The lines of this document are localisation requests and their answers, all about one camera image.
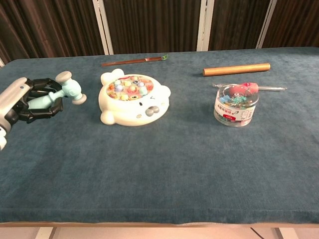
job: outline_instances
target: jar label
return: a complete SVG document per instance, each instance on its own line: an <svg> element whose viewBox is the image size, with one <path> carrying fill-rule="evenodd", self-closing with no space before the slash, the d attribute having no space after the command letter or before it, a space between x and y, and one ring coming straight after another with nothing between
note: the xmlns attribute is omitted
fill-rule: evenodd
<svg viewBox="0 0 319 239"><path fill-rule="evenodd" d="M252 106L246 109L237 109L237 108L233 108L231 106L228 106L226 104L221 103L218 98L216 98L215 101L215 110L216 112L227 118L227 119L231 119L231 120L249 120L254 113L256 106Z"/></svg>

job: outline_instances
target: floor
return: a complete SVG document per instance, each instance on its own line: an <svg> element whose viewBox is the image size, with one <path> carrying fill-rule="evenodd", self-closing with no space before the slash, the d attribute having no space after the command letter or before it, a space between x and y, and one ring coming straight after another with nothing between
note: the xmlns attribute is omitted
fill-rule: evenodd
<svg viewBox="0 0 319 239"><path fill-rule="evenodd" d="M264 239L275 229L254 228ZM35 239L39 228L0 228L0 239ZM299 239L319 239L319 229L295 229ZM57 228L51 239L260 239L250 228Z"/></svg>

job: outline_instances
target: bear ear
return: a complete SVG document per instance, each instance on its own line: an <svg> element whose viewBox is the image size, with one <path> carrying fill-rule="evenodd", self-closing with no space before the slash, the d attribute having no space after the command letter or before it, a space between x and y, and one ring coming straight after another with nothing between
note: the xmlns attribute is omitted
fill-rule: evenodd
<svg viewBox="0 0 319 239"><path fill-rule="evenodd" d="M101 75L102 85L104 86L106 84L109 84L110 82L113 82L116 79L121 78L123 76L124 76L124 71L122 71L121 69L115 69L112 72L106 72Z"/></svg>
<svg viewBox="0 0 319 239"><path fill-rule="evenodd" d="M161 86L162 94L166 97L170 97L170 89L167 86Z"/></svg>

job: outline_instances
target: clear plastic container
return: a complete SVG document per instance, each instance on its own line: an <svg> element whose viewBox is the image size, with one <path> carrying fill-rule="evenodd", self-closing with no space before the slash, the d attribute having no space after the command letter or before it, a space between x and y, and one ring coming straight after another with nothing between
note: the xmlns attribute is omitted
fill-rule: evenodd
<svg viewBox="0 0 319 239"><path fill-rule="evenodd" d="M245 126L253 117L258 99L258 93L252 93L246 86L222 86L217 92L214 116L227 126Z"/></svg>

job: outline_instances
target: clear plastic rod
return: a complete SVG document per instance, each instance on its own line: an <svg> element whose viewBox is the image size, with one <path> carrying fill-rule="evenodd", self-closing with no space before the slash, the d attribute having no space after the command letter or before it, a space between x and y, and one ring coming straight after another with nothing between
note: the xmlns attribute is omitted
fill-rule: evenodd
<svg viewBox="0 0 319 239"><path fill-rule="evenodd" d="M212 83L213 87L222 87L227 84L216 84ZM286 87L272 87L272 86L258 86L259 91L285 91L287 88Z"/></svg>

